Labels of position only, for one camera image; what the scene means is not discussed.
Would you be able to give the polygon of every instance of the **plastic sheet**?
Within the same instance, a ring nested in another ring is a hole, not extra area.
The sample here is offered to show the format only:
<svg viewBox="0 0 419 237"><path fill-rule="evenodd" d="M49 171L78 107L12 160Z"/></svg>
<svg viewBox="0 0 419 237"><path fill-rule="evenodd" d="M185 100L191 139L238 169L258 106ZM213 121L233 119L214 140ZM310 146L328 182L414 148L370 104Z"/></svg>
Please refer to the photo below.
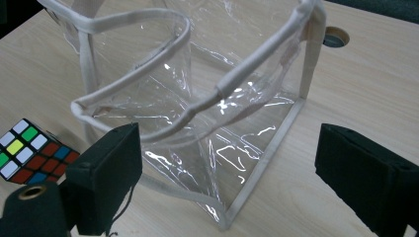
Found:
<svg viewBox="0 0 419 237"><path fill-rule="evenodd" d="M306 97L321 2L40 2L80 53L87 95L72 110L89 137L138 122L143 159L183 198L219 202L197 201L228 228Z"/></svg>

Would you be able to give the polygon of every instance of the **cube face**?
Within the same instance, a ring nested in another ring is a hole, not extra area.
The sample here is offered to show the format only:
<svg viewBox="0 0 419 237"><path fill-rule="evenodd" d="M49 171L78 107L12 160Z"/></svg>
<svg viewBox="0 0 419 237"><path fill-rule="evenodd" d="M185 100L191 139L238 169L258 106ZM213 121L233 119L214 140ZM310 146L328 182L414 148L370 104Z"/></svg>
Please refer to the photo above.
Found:
<svg viewBox="0 0 419 237"><path fill-rule="evenodd" d="M0 137L0 176L17 184L56 182L79 155L23 118Z"/></svg>

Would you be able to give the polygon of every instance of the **transparent plastic bag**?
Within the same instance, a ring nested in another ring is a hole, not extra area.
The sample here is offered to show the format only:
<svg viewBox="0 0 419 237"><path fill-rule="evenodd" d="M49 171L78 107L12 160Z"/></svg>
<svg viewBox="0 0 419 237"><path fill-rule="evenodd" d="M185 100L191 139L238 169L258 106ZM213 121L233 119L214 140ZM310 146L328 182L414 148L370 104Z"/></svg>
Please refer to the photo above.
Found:
<svg viewBox="0 0 419 237"><path fill-rule="evenodd" d="M308 94L321 1L39 1L80 54L88 139L138 122L143 160L177 186L140 182L228 228Z"/></svg>

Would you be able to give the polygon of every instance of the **desk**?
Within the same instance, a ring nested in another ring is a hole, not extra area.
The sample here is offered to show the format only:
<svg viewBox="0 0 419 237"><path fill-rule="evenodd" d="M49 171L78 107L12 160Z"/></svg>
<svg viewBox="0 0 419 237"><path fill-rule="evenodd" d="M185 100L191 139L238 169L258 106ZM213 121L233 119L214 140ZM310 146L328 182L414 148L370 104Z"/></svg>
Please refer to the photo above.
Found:
<svg viewBox="0 0 419 237"><path fill-rule="evenodd" d="M419 164L419 26L325 7L328 25L351 40L322 48L305 106L231 228L220 232L197 205L138 186L114 225L120 236L375 236L314 173L320 124L352 128ZM83 93L77 55L45 11L0 41L0 71L1 134L21 118L82 134L69 110ZM0 182L1 202L17 187Z"/></svg>

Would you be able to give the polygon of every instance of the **light wood tabletop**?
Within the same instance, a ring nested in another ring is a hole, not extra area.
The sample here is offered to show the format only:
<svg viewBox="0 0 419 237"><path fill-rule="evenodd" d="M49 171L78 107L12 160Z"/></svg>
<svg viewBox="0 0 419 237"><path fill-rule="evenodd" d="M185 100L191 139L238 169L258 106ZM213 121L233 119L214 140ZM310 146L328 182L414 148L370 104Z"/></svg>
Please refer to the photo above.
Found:
<svg viewBox="0 0 419 237"><path fill-rule="evenodd" d="M327 26L350 41L322 47L304 107L231 228L218 230L192 202L137 186L114 224L119 236L376 236L315 174L320 125L352 128L419 164L419 26L324 5ZM0 134L27 118L86 149L69 109L84 92L78 63L46 11L1 39ZM18 187L1 180L0 202Z"/></svg>

